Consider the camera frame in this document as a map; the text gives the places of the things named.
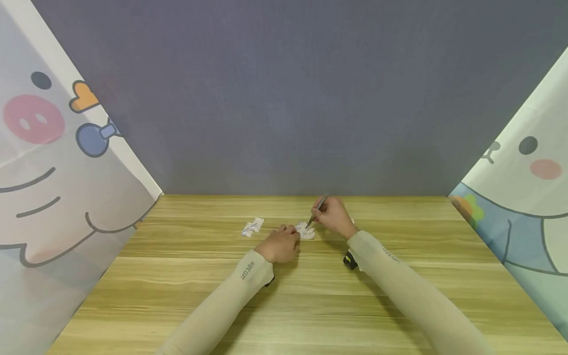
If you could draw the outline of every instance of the cartoon curtain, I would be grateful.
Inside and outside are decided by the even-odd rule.
[[[565,51],[450,199],[568,340],[567,93]]]
[[[0,34],[0,352],[43,354],[161,190],[30,2]]]

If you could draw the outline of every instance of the left hand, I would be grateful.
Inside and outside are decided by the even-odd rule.
[[[271,264],[275,262],[283,264],[293,260],[300,251],[300,245],[296,243],[299,239],[300,233],[293,225],[287,227],[283,224],[278,230],[273,230],[254,251]]]

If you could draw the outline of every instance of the gray wall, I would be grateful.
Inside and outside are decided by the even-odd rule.
[[[564,0],[34,4],[170,194],[447,194],[568,44]]]

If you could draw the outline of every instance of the right hand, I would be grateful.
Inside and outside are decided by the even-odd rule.
[[[325,199],[320,210],[315,208],[322,197],[312,206],[312,214],[315,216],[314,221],[323,224],[326,228],[337,232],[346,240],[351,239],[359,231],[351,222],[351,217],[347,213],[345,206],[340,198],[329,196]]]

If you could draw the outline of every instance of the hand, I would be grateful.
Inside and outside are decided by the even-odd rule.
[[[359,229],[351,222],[351,217],[349,217],[341,199],[329,196],[321,206],[321,210],[318,210],[315,207],[318,205],[320,199],[321,197],[312,206],[312,214],[315,216],[314,221],[341,234],[346,240],[351,239]]]
[[[288,227],[281,225],[277,231],[272,230],[268,237],[256,246],[254,251],[262,255],[271,264],[289,262],[300,251],[300,245],[296,243],[299,239],[300,233],[296,231],[293,225]]]

